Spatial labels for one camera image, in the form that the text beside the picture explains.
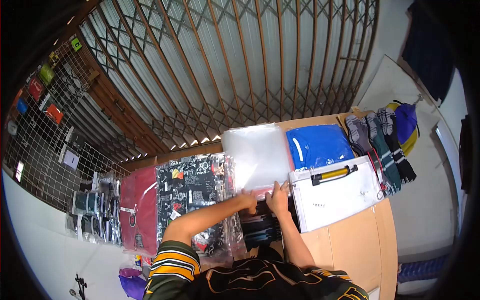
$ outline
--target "grey sock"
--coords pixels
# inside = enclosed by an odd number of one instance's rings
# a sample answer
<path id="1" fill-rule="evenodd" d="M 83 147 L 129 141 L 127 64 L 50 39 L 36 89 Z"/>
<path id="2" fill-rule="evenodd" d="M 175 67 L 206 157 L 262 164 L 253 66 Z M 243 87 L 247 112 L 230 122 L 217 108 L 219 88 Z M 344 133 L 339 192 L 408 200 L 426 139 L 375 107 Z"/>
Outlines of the grey sock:
<path id="1" fill-rule="evenodd" d="M 349 115 L 345 118 L 345 124 L 348 128 L 348 139 L 355 145 L 360 152 L 357 152 L 359 156 L 365 155 L 372 146 L 368 142 L 368 128 L 367 124 L 363 120 L 359 120 L 354 115 Z"/>

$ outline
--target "wire mesh grid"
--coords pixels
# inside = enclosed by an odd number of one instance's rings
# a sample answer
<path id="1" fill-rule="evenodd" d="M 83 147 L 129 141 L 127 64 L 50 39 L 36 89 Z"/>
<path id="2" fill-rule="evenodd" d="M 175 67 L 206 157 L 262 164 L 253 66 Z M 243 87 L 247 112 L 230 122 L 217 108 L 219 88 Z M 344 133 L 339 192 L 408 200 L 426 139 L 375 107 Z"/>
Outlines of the wire mesh grid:
<path id="1" fill-rule="evenodd" d="M 72 126 L 70 116 L 79 102 L 84 101 L 83 95 L 90 86 L 90 71 L 70 42 L 62 44 L 54 53 L 56 56 L 48 60 L 55 73 L 53 79 L 50 82 L 42 79 L 43 64 L 40 64 L 19 92 L 18 101 L 26 104 L 26 111 L 22 114 L 16 107 L 11 108 L 8 120 L 14 122 L 17 129 L 16 134 L 8 137 L 3 163 L 28 192 L 66 211 L 74 191 L 79 190 L 80 183 L 92 180 L 94 172 L 126 176 L 129 171 L 88 143 L 77 149 L 66 142 Z M 40 88 L 40 95 L 32 92 L 32 79 Z M 79 157 L 76 169 L 63 163 L 66 150 Z"/>

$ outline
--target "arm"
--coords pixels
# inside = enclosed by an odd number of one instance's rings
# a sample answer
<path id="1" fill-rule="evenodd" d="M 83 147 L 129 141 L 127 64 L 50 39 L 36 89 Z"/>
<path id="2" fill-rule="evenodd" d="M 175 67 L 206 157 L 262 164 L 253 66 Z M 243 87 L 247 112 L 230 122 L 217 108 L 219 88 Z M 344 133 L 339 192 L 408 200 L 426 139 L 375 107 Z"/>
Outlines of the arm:
<path id="1" fill-rule="evenodd" d="M 192 236 L 242 209 L 249 209 L 249 213 L 255 214 L 256 206 L 255 197 L 242 190 L 242 194 L 233 198 L 176 218 L 167 226 L 162 242 L 176 240 L 190 245 Z"/>
<path id="2" fill-rule="evenodd" d="M 276 215 L 280 223 L 290 261 L 300 268 L 314 266 L 315 262 L 312 254 L 301 238 L 295 223 L 293 223 L 292 215 L 288 211 L 288 181 L 285 181 L 281 187 L 275 181 L 273 195 L 267 192 L 265 197 L 268 207 Z"/>

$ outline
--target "blue package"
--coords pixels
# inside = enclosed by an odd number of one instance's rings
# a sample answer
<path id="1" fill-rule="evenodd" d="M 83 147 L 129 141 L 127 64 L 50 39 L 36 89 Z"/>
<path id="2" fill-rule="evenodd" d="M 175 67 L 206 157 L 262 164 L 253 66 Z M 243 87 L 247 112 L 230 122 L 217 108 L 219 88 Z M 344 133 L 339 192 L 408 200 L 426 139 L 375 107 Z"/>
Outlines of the blue package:
<path id="1" fill-rule="evenodd" d="M 427 261 L 398 264 L 397 283 L 437 278 L 448 258 L 443 255 Z"/>
<path id="2" fill-rule="evenodd" d="M 28 108 L 28 105 L 25 103 L 25 100 L 23 98 L 18 98 L 17 110 L 21 114 L 24 114 L 27 111 L 27 108 Z"/>
<path id="3" fill-rule="evenodd" d="M 355 158 L 343 130 L 336 124 L 300 127 L 286 134 L 296 171 Z"/>

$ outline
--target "striped sock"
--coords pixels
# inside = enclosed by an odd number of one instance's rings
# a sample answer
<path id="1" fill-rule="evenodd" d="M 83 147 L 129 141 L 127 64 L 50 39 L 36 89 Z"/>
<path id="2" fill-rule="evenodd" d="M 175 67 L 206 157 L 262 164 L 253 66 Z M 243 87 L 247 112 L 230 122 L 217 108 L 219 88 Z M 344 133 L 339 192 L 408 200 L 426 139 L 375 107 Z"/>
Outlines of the striped sock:
<path id="1" fill-rule="evenodd" d="M 405 158 L 402 148 L 400 148 L 400 145 L 398 144 L 395 113 L 391 108 L 381 108 L 378 110 L 377 116 L 382 125 L 385 142 L 392 152 L 393 159 L 396 163 L 402 185 L 415 180 L 417 175 L 413 171 L 410 163 Z"/>
<path id="2" fill-rule="evenodd" d="M 391 186 L 386 193 L 387 195 L 393 195 L 395 193 L 398 193 L 402 188 L 402 181 L 398 173 L 395 161 L 393 160 L 393 155 L 390 152 L 387 144 L 385 143 L 384 133 L 382 130 L 382 125 L 380 124 L 380 120 L 374 112 L 369 113 L 365 117 L 365 119 L 368 124 L 370 143 L 377 151 L 378 158 L 382 163 L 384 174 L 391 182 Z"/>

